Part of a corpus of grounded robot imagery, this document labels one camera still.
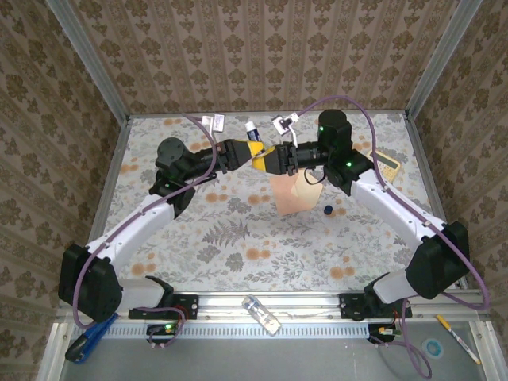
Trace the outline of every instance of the patterned table surface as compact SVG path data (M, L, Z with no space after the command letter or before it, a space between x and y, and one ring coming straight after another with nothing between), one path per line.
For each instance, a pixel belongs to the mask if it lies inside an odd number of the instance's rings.
M244 123L258 126L266 145L280 137L268 113L228 114L218 139L245 139ZM299 141L315 140L318 112L297 126ZM371 134L363 115L348 113L355 148L367 154ZM402 164L394 185L429 210L414 151L401 114L373 114L379 150ZM178 137L191 151L209 146L181 117L136 118L125 151L106 229L115 226L145 197L155 178L158 144ZM323 209L333 206L331 216ZM155 275L177 291L332 291L363 289L397 270L410 251L391 227L366 207L325 182L317 206L280 217L269 175L250 163L197 187L177 220L143 244L121 278Z

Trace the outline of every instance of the yellow pen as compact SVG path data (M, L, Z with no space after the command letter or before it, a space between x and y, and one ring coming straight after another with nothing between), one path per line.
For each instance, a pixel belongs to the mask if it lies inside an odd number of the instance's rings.
M448 332L450 332L453 336L453 338L460 344L460 346L464 349L464 351L466 351L468 353L468 355L478 364L480 365L482 362L479 360L478 357L476 357L476 355L473 353L473 351L468 347L468 345L466 343L464 343L464 340L462 340L459 335L457 335L452 327L450 326L450 324L445 320L444 317L442 317L441 315L436 315L436 318L437 320L439 320L439 322L448 330Z

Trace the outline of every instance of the patterned wallpaper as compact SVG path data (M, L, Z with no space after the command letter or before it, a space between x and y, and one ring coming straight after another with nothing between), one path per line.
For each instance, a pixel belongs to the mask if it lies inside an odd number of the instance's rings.
M508 358L508 2L483 1L416 122L447 217L469 228Z
M457 3L71 1L131 114L298 110L338 93L403 109Z
M32 379L118 126L44 1L0 1L0 47L0 379Z

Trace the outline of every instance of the cable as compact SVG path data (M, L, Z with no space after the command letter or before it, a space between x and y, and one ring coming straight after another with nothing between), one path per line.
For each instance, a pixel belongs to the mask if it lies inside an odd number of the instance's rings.
M413 363L413 357L412 357L412 355L420 356L421 359L423 360L423 362L425 363L425 365L427 366L427 375L420 374L421 377L423 377L424 379L431 379L432 378L432 368L430 367L430 363L427 360L427 357L425 356L425 354L420 349L416 348L414 345L407 344L406 342L401 342L401 341L392 341L391 343L385 343L385 342L381 341L380 339L378 339L375 336L370 336L369 338L371 338L372 340L374 340L374 341L378 342L379 344L384 345L386 347L389 347L389 346L393 345L393 346L398 346L398 347L409 348L408 352L411 353L410 358L411 358L411 363L413 364L413 366L414 366L414 363Z
M175 342L176 337L182 332L183 325L187 321L185 318L185 315L183 314L183 311L179 308L174 308L174 307L159 307L159 308L157 308L157 307L156 308L139 307L139 308L136 308L136 310L145 311L145 312L177 312L179 314L179 318L181 318L182 321L178 324L178 328L177 328L175 334L173 335L173 337L171 339L169 339L169 341L167 341L166 343L161 344L160 345L161 348L167 348ZM152 340L153 334L161 331L162 329L164 329L164 327L163 328L155 328L154 330L150 331L150 334L148 336L148 343L150 343L152 348L155 348L155 344L153 343L153 340Z
M191 115L188 115L188 114L182 114L184 117L186 117L189 121L191 121L192 123L194 123L195 125L197 125L199 127L199 129L201 129L201 131L205 134L206 136L206 139L208 139L208 141L210 142L210 145L212 147L212 162L210 164L210 166L208 167L208 169L206 170L206 172L198 177L194 182L190 183L190 184L187 184L185 187L183 188L180 188L170 194L168 194L167 196L165 197L162 197L154 202L152 202L151 204L147 205L145 208L143 208L140 212L134 214L131 218L129 218L127 221L125 221L123 224L121 224L116 230L114 230L110 236L104 241L102 242L95 250L94 252L92 252L90 254L90 256L88 257L87 261L85 262L85 264L83 265L83 267L81 268L81 271L79 272L79 275L78 275L78 279L76 280L76 285L75 285L75 289L74 289L74 294L72 295L72 316L74 317L74 323L79 327L79 328L82 328L82 329L89 329L90 327L92 327L95 323L92 322L90 324L83 324L80 320L79 320L79 314L78 314L78 300L79 300L79 292L81 291L81 284L83 283L83 278L85 277L85 274L87 273L87 270L88 270L88 267L90 266L90 264L92 263L92 261L94 260L94 258L109 244L111 243L117 236L118 234L120 234L121 232L123 232L127 226L129 226L130 224L132 224L136 219L138 219L140 216L144 215L146 212L148 212L150 209L153 209L155 208L156 206L160 205L160 204L163 204L164 202L166 202L168 199L170 198L173 198L179 194L182 194L183 192L185 191L188 191L189 189L191 189L192 187L195 187L196 185L200 184L203 180L205 180L208 175L212 172L212 170L214 169L215 167L215 163L217 162L217 147L215 146L215 142L214 142L214 139L212 138L212 136L208 133L208 131L205 129L205 127L203 127L203 125L194 117L192 117Z
M305 170L303 171L303 177L305 177L305 181L307 181L307 184L309 184L309 185L317 185L317 184L322 183L323 181L325 181L325 179L326 179L326 175L323 173L323 177L321 177L321 180L318 180L318 181L316 181L315 183L311 183L311 182L309 181L309 179L307 178L307 170L309 170L309 169L310 169L310 168L308 168L308 167L307 167L307 168L305 168Z
M361 106L361 104L359 104L357 101L355 101L354 99L351 99L348 96L345 96L345 95L331 95L329 97L325 97L323 99L320 99L320 100L310 104L305 109L303 109L302 111L298 112L297 115L299 117L301 117L304 113L306 113L309 110L312 110L315 106L318 106L318 105L322 104L323 102L331 101L331 100L334 100L334 99L343 99L345 101L351 102L365 116L365 118L367 119L368 125L369 125L369 127L371 129L371 135L372 135L372 154L371 155L372 155L372 159L373 159L372 161L374 163L375 176L378 179L379 184L381 184L383 189L396 202L398 202L399 205L403 206L406 210L408 210L410 213L412 213L423 224L426 224L439 238L441 238L443 240L443 242L445 242L447 244L447 246L450 247L450 249L460 258L460 260L462 260L464 265L473 274L474 278L476 279L476 281L479 284L479 287L480 287L480 289L482 291L482 295L483 295L483 304L477 305L477 304L465 302L464 300L459 299L456 296L451 295L451 294L449 294L447 292L442 292L442 294L444 296L446 296L447 298L450 298L454 302L462 304L463 306L469 307L469 308L471 308L473 310L488 310L488 308L490 307L490 304L491 304L491 297L489 295L489 291L487 289L487 286L485 285L485 282L482 280L481 276L476 271L476 269L473 267L473 265L468 260L468 258L465 257L465 255L441 232L440 229L438 229L435 225L430 223L430 221L427 221L427 219L424 216L422 216L421 214L419 214L411 205L409 205L407 202L405 202L399 196L397 196L397 194L395 192L393 192L388 187L388 185L385 183L383 177L381 176L381 172L379 170L378 157L377 157L377 153L376 153L376 150L375 150L376 140L375 140L374 122L372 121L371 117L369 116L369 114L365 110L365 108L363 108ZM404 342L403 343L401 343L401 342L392 342L391 344L392 345L400 345L400 346L406 347L406 351L408 353L408 356L410 357L411 363L413 364L413 366L416 369L417 373L422 378L424 378L424 379L431 379L432 378L432 369L430 368L429 361L426 359L426 357L425 357L425 355L423 353L421 353L418 349L416 349L409 342L409 337L407 335L407 326L406 326L406 308L405 308L406 304L407 304L407 298L405 298L403 303L402 303L401 330L402 330L402 334L404 336ZM429 370L428 375L425 375L423 373L423 371L421 370L421 368L420 368L420 366L419 366L419 364L418 364L418 362L416 360L416 357L414 355L415 353L417 353L425 361L425 364L427 365L427 369Z

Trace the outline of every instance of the yellow device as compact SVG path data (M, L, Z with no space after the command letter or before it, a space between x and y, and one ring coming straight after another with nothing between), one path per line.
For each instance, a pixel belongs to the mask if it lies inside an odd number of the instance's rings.
M376 151L375 153L378 155L379 170L386 180L393 183L395 176L400 170L401 164L380 151ZM372 159L372 150L368 153L368 157Z

